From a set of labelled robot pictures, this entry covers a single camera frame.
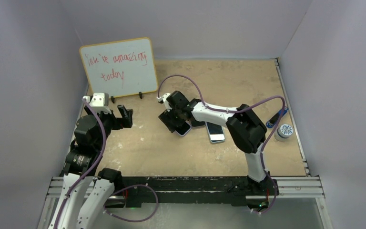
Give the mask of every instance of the whiteboard frame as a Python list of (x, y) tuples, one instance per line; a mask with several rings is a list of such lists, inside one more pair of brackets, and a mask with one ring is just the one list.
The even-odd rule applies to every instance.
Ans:
[[(122, 40), (122, 41), (115, 41), (115, 42), (105, 42), (105, 43), (98, 43), (98, 44), (88, 44), (88, 45), (83, 45), (83, 46), (81, 46), (79, 48), (79, 56), (81, 57), (81, 60), (82, 60), (83, 69), (85, 70), (86, 78), (88, 78), (88, 82), (89, 82), (89, 87), (91, 88), (91, 90), (92, 90), (93, 93), (101, 93), (101, 92), (95, 92), (95, 91), (93, 91), (93, 88), (91, 87), (91, 81), (89, 79), (88, 71), (86, 70), (85, 61), (83, 61), (83, 55), (81, 53), (81, 49), (84, 48), (84, 47), (90, 47), (90, 46), (99, 46), (99, 45), (103, 45), (103, 44), (113, 44), (113, 43), (129, 42), (129, 41), (136, 41), (136, 40), (148, 40), (149, 41), (149, 46), (151, 47), (151, 52), (152, 52), (153, 69), (155, 70), (155, 79), (156, 79), (156, 89), (155, 90), (148, 91), (148, 92), (141, 92), (141, 93), (144, 94), (144, 93), (156, 92), (159, 89), (158, 75), (156, 73), (156, 67), (155, 67), (155, 58), (153, 56), (152, 41), (148, 37), (140, 37), (140, 38), (134, 38), (134, 39), (128, 39), (128, 40)], [(112, 96), (112, 97), (113, 98), (121, 98), (121, 97), (130, 96), (130, 95), (136, 95), (136, 94), (140, 94), (140, 92), (135, 93), (135, 94), (126, 94), (126, 95), (122, 95), (122, 96), (117, 96), (117, 97)]]

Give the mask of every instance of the small container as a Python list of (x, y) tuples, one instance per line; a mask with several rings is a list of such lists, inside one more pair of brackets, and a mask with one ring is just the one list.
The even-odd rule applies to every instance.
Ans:
[(278, 141), (286, 141), (291, 135), (293, 135), (294, 130), (293, 127), (289, 124), (282, 124), (277, 128), (277, 130), (274, 132), (274, 137)]

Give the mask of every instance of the blue marker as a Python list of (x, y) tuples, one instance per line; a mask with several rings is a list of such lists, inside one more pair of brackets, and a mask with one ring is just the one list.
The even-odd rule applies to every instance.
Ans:
[[(281, 109), (266, 123), (267, 128), (273, 128), (274, 124), (277, 122), (278, 117), (280, 116)], [(288, 112), (288, 107), (284, 107), (284, 115)]]

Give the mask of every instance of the phone screen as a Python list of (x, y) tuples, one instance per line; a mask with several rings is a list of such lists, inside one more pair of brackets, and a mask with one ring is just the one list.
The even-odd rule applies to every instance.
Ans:
[(206, 123), (207, 131), (210, 136), (210, 140), (213, 141), (224, 141), (225, 135), (222, 126), (213, 124), (213, 123)]

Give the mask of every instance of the cable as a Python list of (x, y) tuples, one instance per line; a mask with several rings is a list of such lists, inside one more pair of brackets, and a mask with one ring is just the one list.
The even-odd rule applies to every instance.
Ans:
[(115, 218), (118, 218), (118, 219), (121, 219), (121, 220), (124, 220), (124, 221), (130, 222), (130, 223), (139, 223), (139, 222), (144, 222), (144, 221), (146, 221), (146, 220), (149, 220), (152, 216), (154, 216), (154, 215), (155, 215), (156, 211), (157, 211), (157, 210), (158, 210), (158, 208), (159, 208), (159, 200), (158, 200), (158, 196), (156, 195), (155, 190), (153, 190), (151, 187), (146, 186), (146, 185), (141, 185), (141, 184), (138, 184), (138, 185), (131, 185), (131, 186), (125, 187), (125, 188), (123, 188), (123, 189), (121, 189), (121, 190), (118, 190), (117, 192), (113, 193), (113, 194), (112, 194), (112, 196), (117, 195), (117, 194), (119, 194), (119, 193), (121, 193), (121, 192), (123, 192), (123, 191), (125, 191), (125, 190), (127, 190), (127, 189), (130, 189), (130, 188), (132, 188), (132, 187), (145, 187), (145, 188), (147, 188), (147, 189), (151, 190), (151, 191), (152, 191), (152, 193), (153, 193), (153, 195), (155, 196), (155, 200), (156, 200), (155, 209), (153, 210), (153, 212), (152, 212), (148, 217), (146, 217), (146, 218), (144, 218), (144, 219), (140, 219), (140, 220), (125, 219), (125, 218), (123, 218), (123, 217), (116, 216), (116, 215), (114, 215), (113, 213), (109, 212), (109, 211), (106, 209), (106, 207), (103, 205), (103, 209), (104, 209), (104, 211), (105, 211), (108, 215), (110, 215), (110, 216), (113, 216), (113, 217), (115, 217)]
[(86, 170), (86, 172), (84, 174), (82, 174), (79, 177), (79, 179), (77, 179), (75, 181), (75, 183), (73, 185), (71, 185), (71, 187), (68, 189), (67, 193), (65, 194), (65, 197), (66, 198), (62, 201), (61, 206), (60, 206), (60, 209), (58, 210), (57, 217), (55, 218), (54, 229), (58, 229), (57, 227), (58, 227), (58, 224), (60, 222), (60, 218), (61, 218), (62, 211), (64, 210), (65, 204), (66, 204), (67, 200), (69, 199), (71, 192), (79, 184), (79, 182), (81, 180), (83, 180), (100, 163), (100, 161), (103, 158), (104, 149), (106, 147), (106, 132), (104, 130), (104, 126), (103, 126), (102, 121), (100, 120), (100, 118), (97, 115), (97, 113), (93, 110), (93, 108), (86, 102), (86, 100), (85, 99), (82, 99), (82, 101), (85, 104), (85, 106), (91, 111), (91, 113), (96, 118), (97, 122), (99, 123), (100, 131), (102, 132), (102, 137), (103, 137), (102, 149), (100, 150), (99, 156), (97, 157), (97, 159), (95, 160), (95, 162), (92, 164), (92, 166), (88, 170)]
[(280, 123), (280, 120), (281, 118), (283, 117), (283, 113), (284, 113), (284, 109), (285, 109), (285, 99), (282, 97), (282, 96), (279, 96), (279, 95), (275, 95), (275, 96), (272, 96), (272, 97), (269, 97), (267, 99), (264, 99), (262, 101), (259, 101), (258, 103), (255, 103), (253, 104), (252, 106), (250, 107), (247, 107), (243, 110), (240, 110), (240, 111), (227, 111), (227, 110), (223, 110), (223, 109), (217, 109), (217, 108), (213, 108), (213, 107), (210, 107), (207, 105), (207, 103), (205, 102), (205, 100), (203, 99), (203, 95), (201, 94), (201, 91), (200, 91), (200, 88), (198, 87), (198, 85), (192, 80), (190, 79), (188, 76), (185, 76), (185, 75), (180, 75), (180, 74), (174, 74), (174, 75), (170, 75), (168, 77), (166, 77), (164, 80), (162, 80), (161, 84), (159, 85), (159, 88), (158, 88), (158, 98), (160, 98), (160, 92), (161, 92), (161, 86), (162, 84), (169, 78), (171, 77), (175, 77), (175, 76), (179, 76), (179, 77), (183, 77), (185, 79), (188, 79), (190, 82), (192, 82), (194, 84), (194, 86), (197, 88), (197, 91), (198, 91), (198, 94), (200, 95), (200, 99), (201, 99), (201, 102), (203, 103), (203, 105), (212, 110), (212, 111), (218, 111), (218, 112), (228, 112), (228, 113), (243, 113), (243, 112), (246, 112), (246, 111), (249, 111), (261, 104), (264, 104), (272, 99), (281, 99), (281, 102), (282, 102), (282, 107), (281, 107), (281, 112), (280, 112), (280, 115), (278, 117), (278, 120), (277, 122), (274, 124), (273, 126), (273, 129), (271, 131), (271, 133), (269, 134), (269, 136), (266, 138), (266, 140), (264, 141), (264, 144), (262, 145), (262, 148), (261, 148), (261, 154), (260, 154), (260, 159), (261, 159), (261, 164), (262, 164), (262, 168), (264, 170), (264, 173), (266, 174), (266, 176), (271, 180), (271, 182), (273, 183), (273, 187), (274, 187), (274, 197), (273, 197), (273, 200), (271, 202), (271, 204), (269, 204), (269, 207), (266, 208), (266, 210), (264, 210), (263, 212), (259, 212), (259, 211), (254, 211), (254, 212), (258, 212), (259, 214), (262, 214), (262, 213), (266, 213), (268, 210), (270, 210), (270, 208), (274, 205), (275, 203), (275, 199), (277, 197), (277, 185), (276, 183), (274, 182), (273, 178), (268, 174), (268, 172), (266, 171), (266, 166), (264, 164), (264, 160), (263, 160), (263, 150), (264, 148), (266, 147), (267, 143), (269, 142), (270, 138), (273, 136), (274, 132), (277, 130), (277, 127), (278, 127), (278, 124)]

